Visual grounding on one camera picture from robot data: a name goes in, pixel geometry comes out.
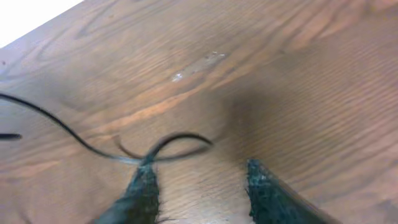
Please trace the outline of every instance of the wooden surface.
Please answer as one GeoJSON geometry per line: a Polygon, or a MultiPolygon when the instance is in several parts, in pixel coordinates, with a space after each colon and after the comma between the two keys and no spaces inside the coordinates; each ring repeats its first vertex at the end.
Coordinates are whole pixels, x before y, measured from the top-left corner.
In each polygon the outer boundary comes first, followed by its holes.
{"type": "MultiPolygon", "coordinates": [[[[0,49],[0,88],[109,152],[117,134],[142,154],[174,131],[214,139],[208,154],[158,166],[174,223],[249,223],[247,158],[343,223],[398,223],[394,4],[85,1],[0,49]]],[[[134,166],[0,106],[0,132],[24,135],[0,142],[5,223],[86,223],[126,187],[134,166]]]]}

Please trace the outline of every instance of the wooden table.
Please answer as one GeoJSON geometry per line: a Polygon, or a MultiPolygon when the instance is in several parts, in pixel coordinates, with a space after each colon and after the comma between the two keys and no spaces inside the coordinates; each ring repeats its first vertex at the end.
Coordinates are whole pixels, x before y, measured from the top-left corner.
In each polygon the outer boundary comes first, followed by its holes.
{"type": "MultiPolygon", "coordinates": [[[[395,3],[84,1],[0,49],[0,88],[108,152],[116,135],[141,154],[175,131],[212,138],[158,166],[174,223],[249,223],[248,158],[343,223],[398,223],[395,3]]],[[[0,142],[3,223],[86,223],[123,192],[134,166],[0,105],[0,132],[24,135],[0,142]]]]}

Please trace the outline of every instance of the cord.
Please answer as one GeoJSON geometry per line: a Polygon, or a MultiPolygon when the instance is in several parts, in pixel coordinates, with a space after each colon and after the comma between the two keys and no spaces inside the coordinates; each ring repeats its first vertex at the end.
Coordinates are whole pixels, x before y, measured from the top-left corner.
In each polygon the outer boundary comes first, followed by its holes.
{"type": "MultiPolygon", "coordinates": [[[[120,143],[118,144],[119,148],[125,152],[127,155],[131,156],[131,158],[129,157],[125,157],[125,156],[117,156],[117,155],[113,155],[113,154],[109,154],[107,152],[103,152],[95,147],[93,147],[92,145],[88,144],[84,139],[82,139],[79,135],[77,135],[76,132],[74,132],[74,130],[72,130],[71,128],[69,128],[63,121],[61,121],[59,118],[57,118],[55,115],[53,115],[52,113],[46,111],[45,109],[30,103],[26,100],[23,100],[21,98],[15,97],[15,96],[11,96],[11,95],[7,95],[5,93],[0,93],[0,99],[24,106],[32,111],[35,111],[39,114],[41,114],[42,116],[45,116],[46,118],[50,119],[51,121],[53,121],[55,124],[59,125],[62,129],[64,129],[68,134],[70,134],[72,137],[74,137],[76,139],[76,141],[78,141],[85,149],[101,156],[101,157],[105,157],[107,159],[112,159],[115,161],[119,161],[119,162],[123,162],[126,164],[140,164],[141,162],[143,162],[144,164],[148,163],[148,162],[157,162],[157,161],[173,161],[176,159],[181,159],[181,158],[185,158],[188,156],[192,156],[194,154],[198,154],[201,153],[203,151],[203,149],[197,149],[194,151],[190,151],[190,152],[186,152],[183,154],[177,154],[175,156],[168,156],[168,157],[160,157],[160,158],[155,158],[156,155],[158,154],[158,152],[160,150],[162,150],[166,145],[168,145],[169,143],[171,143],[172,141],[178,140],[178,139],[183,139],[183,138],[190,138],[190,139],[196,139],[199,141],[202,141],[204,143],[207,144],[207,146],[212,146],[213,143],[199,135],[199,134],[195,134],[195,133],[189,133],[189,132],[182,132],[182,133],[174,133],[171,134],[169,136],[164,137],[163,139],[161,139],[160,141],[158,141],[157,144],[155,144],[155,146],[152,147],[152,149],[149,151],[149,153],[146,156],[139,156],[137,154],[133,154],[131,152],[129,152],[127,149],[125,149],[120,143]]],[[[16,140],[16,139],[20,139],[22,136],[20,134],[0,134],[0,140],[16,140]]]]}

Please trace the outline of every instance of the brown wooden tabletop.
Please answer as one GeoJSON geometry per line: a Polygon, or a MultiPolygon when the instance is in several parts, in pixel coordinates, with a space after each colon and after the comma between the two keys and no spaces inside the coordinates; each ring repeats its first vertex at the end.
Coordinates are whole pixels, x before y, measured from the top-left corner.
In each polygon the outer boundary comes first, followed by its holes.
{"type": "MultiPolygon", "coordinates": [[[[170,223],[250,223],[249,158],[343,223],[398,223],[396,2],[84,1],[0,49],[0,91],[107,152],[214,140],[157,165],[170,223]]],[[[123,192],[135,166],[0,107],[0,133],[23,135],[0,142],[2,223],[87,223],[123,192]]]]}

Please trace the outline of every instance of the black cable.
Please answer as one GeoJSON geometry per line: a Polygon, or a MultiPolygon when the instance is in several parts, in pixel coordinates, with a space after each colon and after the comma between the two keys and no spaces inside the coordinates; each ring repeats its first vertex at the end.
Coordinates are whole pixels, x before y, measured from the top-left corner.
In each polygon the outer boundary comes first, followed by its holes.
{"type": "MultiPolygon", "coordinates": [[[[25,106],[26,108],[29,108],[39,114],[41,114],[42,116],[47,117],[48,119],[52,120],[55,124],[59,125],[61,128],[63,128],[67,133],[69,133],[70,135],[72,135],[81,145],[83,145],[87,150],[94,152],[95,154],[108,158],[108,159],[113,159],[119,162],[123,162],[123,163],[127,163],[127,164],[138,164],[140,162],[142,162],[143,160],[144,163],[146,162],[154,162],[154,161],[172,161],[172,160],[176,160],[176,159],[181,159],[184,157],[188,157],[191,156],[193,154],[197,154],[199,153],[199,150],[195,150],[195,151],[190,151],[190,152],[186,152],[185,154],[179,154],[176,156],[169,156],[169,157],[161,157],[156,159],[155,156],[157,155],[157,153],[164,148],[164,146],[166,146],[167,144],[171,143],[174,140],[178,140],[178,139],[183,139],[183,138],[190,138],[190,139],[196,139],[199,141],[203,141],[205,143],[207,143],[208,146],[212,146],[213,143],[208,140],[207,138],[199,135],[199,134],[195,134],[195,133],[175,133],[172,134],[170,136],[167,136],[166,138],[161,139],[150,151],[149,153],[145,156],[138,156],[135,154],[129,154],[130,156],[132,155],[132,158],[128,158],[125,156],[116,156],[116,155],[112,155],[109,154],[107,152],[103,152],[100,151],[99,149],[91,146],[90,144],[88,144],[84,139],[82,139],[79,135],[77,135],[76,132],[74,132],[74,130],[72,130],[71,128],[69,128],[64,122],[62,122],[59,118],[57,118],[55,115],[51,114],[50,112],[46,111],[45,109],[34,105],[33,103],[29,103],[26,100],[20,99],[18,97],[15,96],[10,96],[4,93],[0,93],[0,99],[6,100],[6,101],[10,101],[12,103],[16,103],[22,106],[25,106]]],[[[0,134],[0,140],[12,140],[12,139],[17,139],[17,138],[21,138],[21,135],[19,134],[0,134]]]]}

